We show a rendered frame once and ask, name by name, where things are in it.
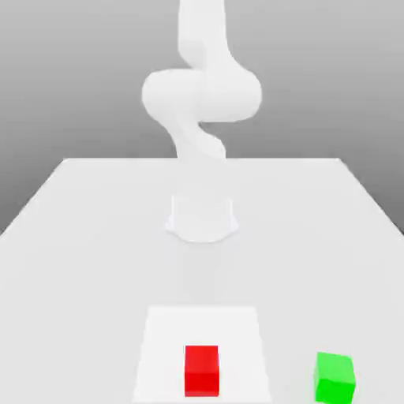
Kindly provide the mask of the small red cube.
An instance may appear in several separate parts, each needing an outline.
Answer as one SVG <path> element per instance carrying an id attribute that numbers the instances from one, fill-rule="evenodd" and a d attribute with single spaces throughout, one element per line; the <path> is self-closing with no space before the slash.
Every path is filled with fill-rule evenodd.
<path id="1" fill-rule="evenodd" d="M 184 366 L 185 397 L 218 397 L 219 385 L 219 348 L 187 345 Z"/>

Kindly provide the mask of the small green cube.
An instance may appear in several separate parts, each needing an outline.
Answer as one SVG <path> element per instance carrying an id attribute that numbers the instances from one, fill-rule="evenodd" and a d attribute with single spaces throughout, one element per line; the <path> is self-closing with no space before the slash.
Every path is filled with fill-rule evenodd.
<path id="1" fill-rule="evenodd" d="M 351 357 L 318 352 L 313 379 L 315 402 L 352 404 L 356 389 L 356 376 Z"/>

